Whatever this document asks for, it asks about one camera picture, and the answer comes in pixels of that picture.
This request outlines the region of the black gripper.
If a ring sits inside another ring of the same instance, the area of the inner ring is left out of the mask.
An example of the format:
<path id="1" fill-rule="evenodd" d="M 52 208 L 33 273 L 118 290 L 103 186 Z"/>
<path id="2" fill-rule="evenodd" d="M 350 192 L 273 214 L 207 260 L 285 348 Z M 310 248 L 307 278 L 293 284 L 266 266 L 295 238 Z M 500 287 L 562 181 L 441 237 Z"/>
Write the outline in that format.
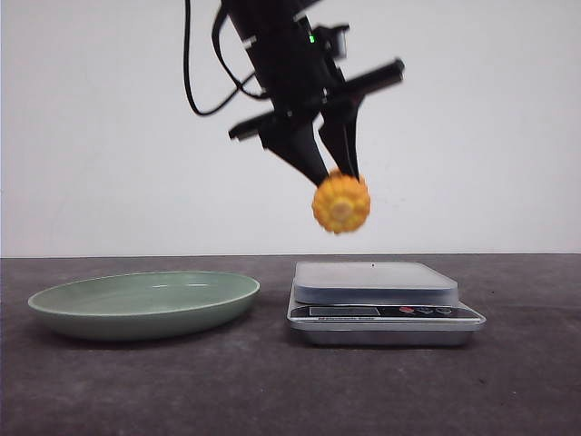
<path id="1" fill-rule="evenodd" d="M 339 59 L 315 43 L 313 29 L 307 17 L 292 17 L 272 29 L 255 31 L 246 52 L 273 112 L 291 117 L 321 107 L 321 141 L 343 174 L 359 177 L 356 128 L 362 97 L 401 82 L 405 65 L 396 58 L 347 80 L 335 64 Z M 312 123 L 275 123 L 261 129 L 260 138 L 265 149 L 315 185 L 327 178 Z"/>

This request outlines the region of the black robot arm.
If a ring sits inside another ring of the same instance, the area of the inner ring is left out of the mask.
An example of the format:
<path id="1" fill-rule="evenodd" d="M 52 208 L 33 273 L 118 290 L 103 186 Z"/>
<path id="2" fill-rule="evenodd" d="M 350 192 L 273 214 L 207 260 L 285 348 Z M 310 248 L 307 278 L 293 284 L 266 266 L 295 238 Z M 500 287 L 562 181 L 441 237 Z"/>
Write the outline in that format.
<path id="1" fill-rule="evenodd" d="M 400 59 L 345 79 L 336 60 L 345 57 L 347 25 L 312 27 L 303 10 L 309 1 L 223 1 L 213 29 L 219 43 L 225 19 L 244 42 L 271 111 L 234 125 L 230 138 L 257 135 L 264 148 L 321 185 L 328 171 L 314 137 L 320 136 L 339 170 L 359 177 L 356 149 L 358 110 L 367 94 L 397 84 Z"/>

